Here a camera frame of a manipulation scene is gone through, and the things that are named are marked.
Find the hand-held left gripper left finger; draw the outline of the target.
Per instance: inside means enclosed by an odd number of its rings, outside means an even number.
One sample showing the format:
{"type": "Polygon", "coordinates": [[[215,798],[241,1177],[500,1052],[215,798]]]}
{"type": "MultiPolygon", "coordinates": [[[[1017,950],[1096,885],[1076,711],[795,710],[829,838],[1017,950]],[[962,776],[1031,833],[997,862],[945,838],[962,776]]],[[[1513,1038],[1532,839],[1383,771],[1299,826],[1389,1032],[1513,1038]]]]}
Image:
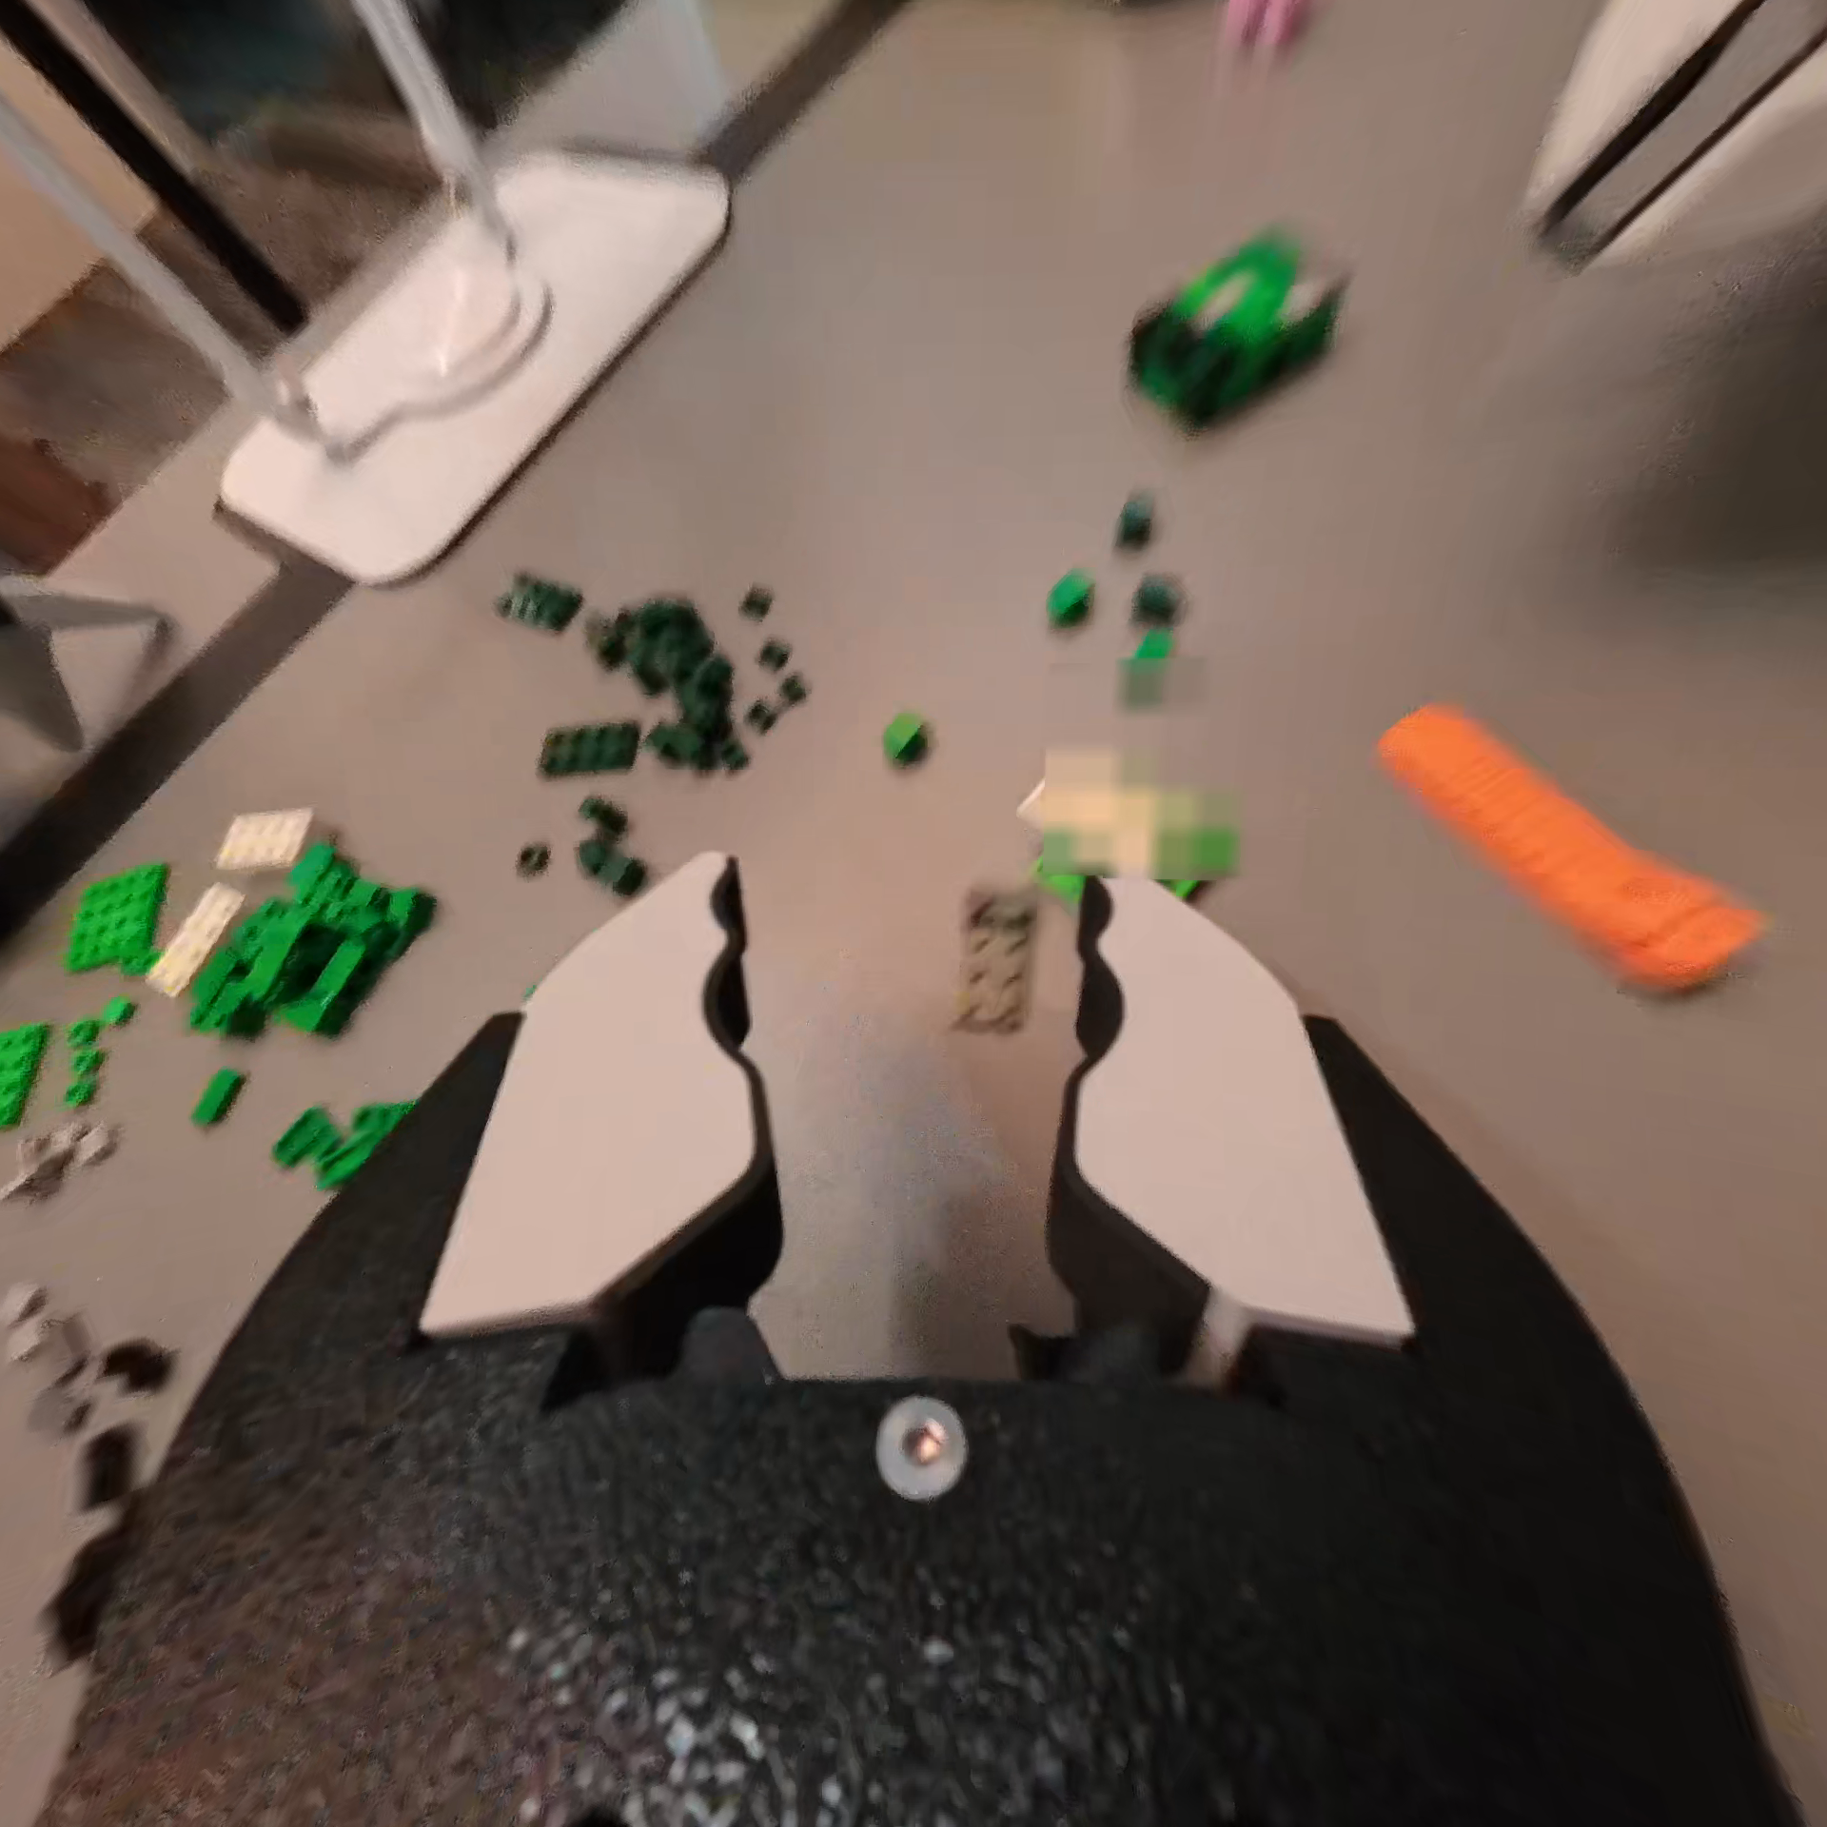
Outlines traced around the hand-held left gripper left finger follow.
{"type": "Polygon", "coordinates": [[[523,1000],[421,1311],[426,1338],[578,1323],[772,1185],[744,953],[740,862],[700,852],[523,1000]]]}

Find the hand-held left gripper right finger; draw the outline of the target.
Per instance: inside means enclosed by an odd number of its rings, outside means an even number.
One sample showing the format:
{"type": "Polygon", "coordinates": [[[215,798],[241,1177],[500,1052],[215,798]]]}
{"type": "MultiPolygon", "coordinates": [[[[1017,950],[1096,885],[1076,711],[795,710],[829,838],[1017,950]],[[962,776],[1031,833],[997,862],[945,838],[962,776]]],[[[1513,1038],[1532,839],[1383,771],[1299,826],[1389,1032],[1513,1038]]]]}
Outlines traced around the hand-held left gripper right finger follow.
{"type": "Polygon", "coordinates": [[[1080,958],[1046,1250],[1082,1319],[1169,1350],[1402,1349],[1415,1314],[1291,990],[1138,877],[1085,884],[1080,958]]]}

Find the dark green lego brick stack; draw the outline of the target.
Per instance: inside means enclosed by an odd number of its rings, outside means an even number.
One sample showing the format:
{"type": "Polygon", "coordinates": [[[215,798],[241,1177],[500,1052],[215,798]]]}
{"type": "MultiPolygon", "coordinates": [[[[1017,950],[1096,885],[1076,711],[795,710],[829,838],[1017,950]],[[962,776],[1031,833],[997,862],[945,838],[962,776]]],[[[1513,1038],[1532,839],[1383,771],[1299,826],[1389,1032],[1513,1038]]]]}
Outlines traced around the dark green lego brick stack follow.
{"type": "Polygon", "coordinates": [[[1041,885],[976,885],[962,913],[962,975],[952,1026],[1013,1036],[1030,1019],[1041,932],[1041,885]]]}

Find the green lego base, tan brick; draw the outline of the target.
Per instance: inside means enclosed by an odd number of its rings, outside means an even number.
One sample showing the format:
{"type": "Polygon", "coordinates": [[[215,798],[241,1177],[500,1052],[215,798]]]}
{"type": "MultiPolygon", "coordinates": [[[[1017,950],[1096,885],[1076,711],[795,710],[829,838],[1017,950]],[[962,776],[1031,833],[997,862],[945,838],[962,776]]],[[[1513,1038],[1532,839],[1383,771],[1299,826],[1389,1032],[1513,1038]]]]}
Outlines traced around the green lego base, tan brick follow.
{"type": "Polygon", "coordinates": [[[1050,749],[1017,817],[1044,880],[1153,880],[1187,899],[1243,860],[1230,797],[1147,749],[1050,749]]]}

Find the pile of bright green lego pieces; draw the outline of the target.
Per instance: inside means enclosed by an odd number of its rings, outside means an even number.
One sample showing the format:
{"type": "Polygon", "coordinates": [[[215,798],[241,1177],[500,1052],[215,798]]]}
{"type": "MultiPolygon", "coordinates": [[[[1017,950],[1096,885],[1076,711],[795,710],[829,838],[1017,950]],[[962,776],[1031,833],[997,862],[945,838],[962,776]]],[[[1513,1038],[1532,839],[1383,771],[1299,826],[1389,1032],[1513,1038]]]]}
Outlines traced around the pile of bright green lego pieces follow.
{"type": "MultiPolygon", "coordinates": [[[[394,885],[360,870],[334,838],[313,839],[313,814],[247,814],[225,833],[220,877],[283,875],[277,894],[215,880],[162,940],[171,866],[148,862],[92,880],[63,940],[68,975],[117,972],[141,997],[187,1000],[187,1032],[217,1043],[255,1043],[282,1024],[299,1036],[335,1039],[424,938],[442,912],[422,885],[394,885]]],[[[72,1161],[100,1158],[111,1135],[85,1116],[100,1093],[108,1043],[139,1011],[136,994],[63,1028],[65,1071],[59,1107],[71,1118],[26,1138],[4,1201],[56,1185],[72,1161]]],[[[47,1020],[4,1026],[3,1128],[21,1131],[53,1049],[47,1020]]],[[[285,1170],[312,1169],[320,1191],[337,1191],[379,1153],[411,1112],[407,1102],[369,1102],[345,1124],[313,1104],[296,1116],[270,1158],[285,1170]]]]}

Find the scattered dark green lego pieces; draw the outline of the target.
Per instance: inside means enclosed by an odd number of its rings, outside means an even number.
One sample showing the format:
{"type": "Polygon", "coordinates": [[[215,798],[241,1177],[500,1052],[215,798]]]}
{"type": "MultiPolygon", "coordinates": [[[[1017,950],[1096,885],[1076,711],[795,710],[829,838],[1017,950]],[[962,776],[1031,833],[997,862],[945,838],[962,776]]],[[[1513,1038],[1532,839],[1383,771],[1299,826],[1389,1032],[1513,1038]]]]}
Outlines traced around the scattered dark green lego pieces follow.
{"type": "Polygon", "coordinates": [[[795,668],[787,642],[768,637],[757,650],[763,691],[743,700],[736,659],[697,600],[686,596],[659,593],[601,611],[586,606],[577,586],[519,573],[496,596],[494,614],[502,622],[551,636],[581,624],[591,663],[604,674],[628,679],[650,710],[650,717],[551,726],[536,761],[547,783],[626,774],[645,758],[695,776],[740,774],[751,766],[749,741],[763,738],[809,698],[807,679],[795,668]]]}

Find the small grey lego pieces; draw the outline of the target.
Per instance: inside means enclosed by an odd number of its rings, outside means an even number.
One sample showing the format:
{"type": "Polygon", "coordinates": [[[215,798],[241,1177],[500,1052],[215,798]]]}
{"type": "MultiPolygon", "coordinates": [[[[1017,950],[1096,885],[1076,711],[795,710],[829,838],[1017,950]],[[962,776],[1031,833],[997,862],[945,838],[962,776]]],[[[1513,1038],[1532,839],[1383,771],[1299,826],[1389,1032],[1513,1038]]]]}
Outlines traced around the small grey lego pieces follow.
{"type": "MultiPolygon", "coordinates": [[[[116,1127],[76,1112],[56,1128],[26,1135],[3,1182],[3,1203],[43,1203],[72,1172],[94,1169],[119,1144],[116,1127]]],[[[81,1433],[96,1401],[100,1356],[81,1314],[59,1307],[43,1284],[4,1288],[4,1359],[36,1377],[29,1429],[51,1441],[81,1433]]]]}

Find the small black lego pieces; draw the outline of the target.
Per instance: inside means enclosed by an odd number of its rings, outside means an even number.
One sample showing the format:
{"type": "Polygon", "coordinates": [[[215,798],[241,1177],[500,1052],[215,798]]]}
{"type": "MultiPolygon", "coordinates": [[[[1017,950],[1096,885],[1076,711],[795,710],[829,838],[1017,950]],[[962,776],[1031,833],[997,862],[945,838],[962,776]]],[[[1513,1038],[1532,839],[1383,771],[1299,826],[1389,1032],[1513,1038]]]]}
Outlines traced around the small black lego pieces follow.
{"type": "MultiPolygon", "coordinates": [[[[151,1338],[113,1342],[98,1359],[98,1382],[123,1395],[148,1398],[162,1392],[176,1365],[176,1352],[151,1338]]],[[[119,1584],[139,1533],[143,1432],[137,1422],[111,1422],[84,1435],[76,1471],[81,1517],[103,1518],[85,1541],[39,1612],[43,1648],[55,1671],[89,1659],[100,1622],[119,1584]]]]}

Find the green pixel lego cube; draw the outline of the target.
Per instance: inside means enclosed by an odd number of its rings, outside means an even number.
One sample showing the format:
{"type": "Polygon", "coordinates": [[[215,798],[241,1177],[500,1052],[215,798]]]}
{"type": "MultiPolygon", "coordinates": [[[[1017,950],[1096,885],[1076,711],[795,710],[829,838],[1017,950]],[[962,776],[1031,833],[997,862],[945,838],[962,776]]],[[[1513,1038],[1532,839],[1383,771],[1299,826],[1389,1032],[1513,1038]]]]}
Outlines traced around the green pixel lego cube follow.
{"type": "Polygon", "coordinates": [[[1133,320],[1129,382],[1179,427],[1217,427],[1328,355],[1349,287],[1345,268],[1264,230],[1133,320]]]}

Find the orange brick separator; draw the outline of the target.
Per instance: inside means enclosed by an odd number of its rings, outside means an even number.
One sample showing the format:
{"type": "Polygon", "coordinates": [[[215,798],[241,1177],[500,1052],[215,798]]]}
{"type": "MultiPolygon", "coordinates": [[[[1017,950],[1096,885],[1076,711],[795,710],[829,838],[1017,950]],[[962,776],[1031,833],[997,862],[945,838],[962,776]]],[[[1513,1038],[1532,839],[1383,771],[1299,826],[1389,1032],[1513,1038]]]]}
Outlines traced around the orange brick separator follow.
{"type": "Polygon", "coordinates": [[[1757,912],[1610,830],[1456,708],[1413,711],[1383,731],[1378,754],[1534,909],[1637,990],[1706,990],[1767,938],[1757,912]]]}

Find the white round-cornered base plate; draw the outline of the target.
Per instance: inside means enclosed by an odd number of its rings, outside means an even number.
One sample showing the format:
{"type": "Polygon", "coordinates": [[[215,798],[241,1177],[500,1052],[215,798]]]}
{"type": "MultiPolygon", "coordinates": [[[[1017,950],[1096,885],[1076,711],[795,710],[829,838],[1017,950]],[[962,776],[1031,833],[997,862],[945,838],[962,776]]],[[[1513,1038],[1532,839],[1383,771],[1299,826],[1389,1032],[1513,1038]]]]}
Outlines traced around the white round-cornered base plate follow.
{"type": "Polygon", "coordinates": [[[265,367],[111,219],[29,117],[4,152],[208,361],[252,427],[220,509],[365,588],[426,573],[718,250],[706,165],[536,151],[491,165],[407,4],[355,14],[444,183],[448,215],[318,353],[265,367]]]}

